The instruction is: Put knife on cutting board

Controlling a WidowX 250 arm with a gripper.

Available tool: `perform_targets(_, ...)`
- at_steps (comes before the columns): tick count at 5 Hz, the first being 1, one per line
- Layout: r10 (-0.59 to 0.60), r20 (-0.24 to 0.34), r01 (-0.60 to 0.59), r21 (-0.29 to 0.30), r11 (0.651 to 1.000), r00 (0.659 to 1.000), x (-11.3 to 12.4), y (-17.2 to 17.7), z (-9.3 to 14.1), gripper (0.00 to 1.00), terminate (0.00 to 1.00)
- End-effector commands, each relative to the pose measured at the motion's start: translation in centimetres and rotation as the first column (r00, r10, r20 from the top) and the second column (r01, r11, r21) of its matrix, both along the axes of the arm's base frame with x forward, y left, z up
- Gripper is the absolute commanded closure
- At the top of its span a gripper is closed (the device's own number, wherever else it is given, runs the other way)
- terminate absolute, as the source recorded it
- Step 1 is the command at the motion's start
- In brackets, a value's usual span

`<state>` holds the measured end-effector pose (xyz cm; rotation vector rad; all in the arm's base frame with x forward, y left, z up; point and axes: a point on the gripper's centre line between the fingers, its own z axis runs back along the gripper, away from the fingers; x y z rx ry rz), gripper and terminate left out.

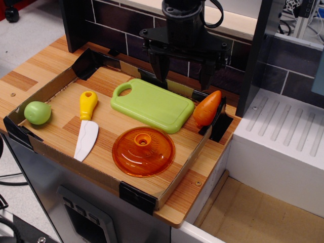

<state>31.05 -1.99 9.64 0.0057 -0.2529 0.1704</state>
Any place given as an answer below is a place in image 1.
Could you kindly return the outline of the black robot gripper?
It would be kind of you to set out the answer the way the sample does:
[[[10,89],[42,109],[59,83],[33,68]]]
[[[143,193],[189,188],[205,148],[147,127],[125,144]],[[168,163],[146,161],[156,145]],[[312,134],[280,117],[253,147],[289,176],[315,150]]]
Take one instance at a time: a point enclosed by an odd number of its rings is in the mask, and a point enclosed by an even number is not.
[[[170,58],[200,62],[200,89],[205,91],[211,85],[216,68],[227,64],[227,43],[207,31],[219,27],[224,20],[220,2],[212,3],[221,14],[214,24],[205,21],[205,1],[163,1],[161,8],[166,25],[140,31],[143,48],[159,81],[167,78]]]

